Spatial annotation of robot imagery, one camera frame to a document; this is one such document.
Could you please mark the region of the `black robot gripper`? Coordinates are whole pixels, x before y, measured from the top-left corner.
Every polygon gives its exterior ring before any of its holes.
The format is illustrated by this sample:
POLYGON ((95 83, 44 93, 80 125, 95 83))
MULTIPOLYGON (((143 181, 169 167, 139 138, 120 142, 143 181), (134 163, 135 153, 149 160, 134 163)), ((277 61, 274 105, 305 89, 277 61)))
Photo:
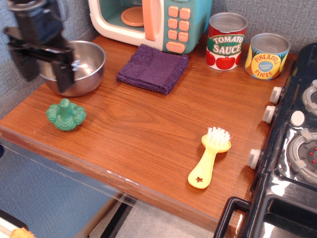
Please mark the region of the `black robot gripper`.
POLYGON ((49 62, 64 93, 74 83, 73 48, 62 37, 63 20, 55 0, 8 0, 16 27, 5 27, 15 66, 28 82, 40 73, 38 60, 49 62))

